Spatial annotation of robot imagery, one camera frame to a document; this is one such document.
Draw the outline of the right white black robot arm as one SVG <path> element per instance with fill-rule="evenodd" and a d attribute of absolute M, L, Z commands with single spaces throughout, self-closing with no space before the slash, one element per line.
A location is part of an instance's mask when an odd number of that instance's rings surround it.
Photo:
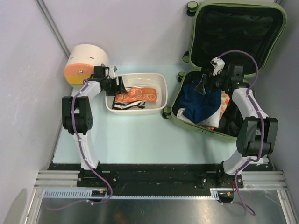
<path fill-rule="evenodd" d="M 236 151 L 222 163 L 215 181 L 227 187 L 250 162 L 258 162 L 274 150 L 278 131 L 278 120 L 269 117 L 255 100 L 252 87 L 243 80 L 243 67 L 230 65 L 224 70 L 224 62 L 212 62 L 214 70 L 202 75 L 195 90 L 204 95 L 216 90 L 225 91 L 239 109 L 243 123 L 236 139 Z"/>

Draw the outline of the orange bunny pattern towel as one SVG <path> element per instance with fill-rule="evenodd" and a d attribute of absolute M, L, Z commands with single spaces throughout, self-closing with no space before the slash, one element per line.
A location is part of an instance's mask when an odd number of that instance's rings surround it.
<path fill-rule="evenodd" d="M 157 101 L 157 91 L 149 86 L 133 86 L 126 88 L 127 93 L 117 94 L 117 102 L 135 102 L 135 101 Z"/>

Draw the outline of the green hard-shell suitcase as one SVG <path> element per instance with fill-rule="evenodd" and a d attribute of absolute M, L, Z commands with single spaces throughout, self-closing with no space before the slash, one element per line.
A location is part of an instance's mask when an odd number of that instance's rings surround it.
<path fill-rule="evenodd" d="M 211 60 L 220 56 L 226 64 L 243 67 L 245 78 L 261 72 L 287 23 L 286 11 L 277 3 L 250 0 L 190 1 L 187 15 L 193 18 L 190 48 L 183 61 L 192 69 L 180 72 L 178 92 L 162 116 L 182 128 L 234 142 L 243 118 L 237 105 L 230 101 L 218 128 L 211 129 L 186 123 L 177 118 L 178 100 L 183 88 L 203 72 L 211 71 Z"/>

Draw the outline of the cream drawer box orange fronts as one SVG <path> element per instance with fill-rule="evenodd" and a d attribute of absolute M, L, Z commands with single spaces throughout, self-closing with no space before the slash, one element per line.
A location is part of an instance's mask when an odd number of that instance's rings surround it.
<path fill-rule="evenodd" d="M 64 77 L 71 86 L 82 85 L 94 72 L 95 66 L 109 66 L 106 52 L 91 44 L 76 45 L 64 68 Z"/>

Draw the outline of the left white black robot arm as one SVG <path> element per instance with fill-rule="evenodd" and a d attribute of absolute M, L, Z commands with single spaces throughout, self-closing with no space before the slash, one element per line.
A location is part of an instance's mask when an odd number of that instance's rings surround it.
<path fill-rule="evenodd" d="M 127 93 L 122 76 L 117 76 L 116 71 L 115 66 L 95 66 L 90 77 L 83 80 L 83 86 L 74 96 L 62 98 L 63 128 L 74 138 L 80 151 L 81 168 L 85 170 L 95 170 L 100 163 L 90 134 L 93 126 L 90 102 L 102 92 L 107 96 Z"/>

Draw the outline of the white rectangular plastic basin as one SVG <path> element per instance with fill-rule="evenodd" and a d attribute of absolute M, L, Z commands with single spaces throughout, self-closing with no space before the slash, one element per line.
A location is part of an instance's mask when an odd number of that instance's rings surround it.
<path fill-rule="evenodd" d="M 114 110 L 112 103 L 115 96 L 105 96 L 106 108 L 119 115 L 137 115 L 137 114 L 152 114 L 160 112 L 167 103 L 168 91 L 164 76 L 158 73 L 131 73 L 122 74 L 123 83 L 126 88 L 133 86 L 149 86 L 157 91 L 157 101 L 146 101 L 144 109 L 132 108 L 129 110 Z"/>

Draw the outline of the black white striped garment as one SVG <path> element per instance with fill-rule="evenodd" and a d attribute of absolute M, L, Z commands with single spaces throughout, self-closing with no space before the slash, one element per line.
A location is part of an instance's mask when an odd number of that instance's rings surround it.
<path fill-rule="evenodd" d="M 113 99 L 112 109 L 114 110 L 129 110 L 132 108 L 144 109 L 146 101 L 134 101 L 134 102 L 120 102 L 116 100 L 116 97 Z"/>

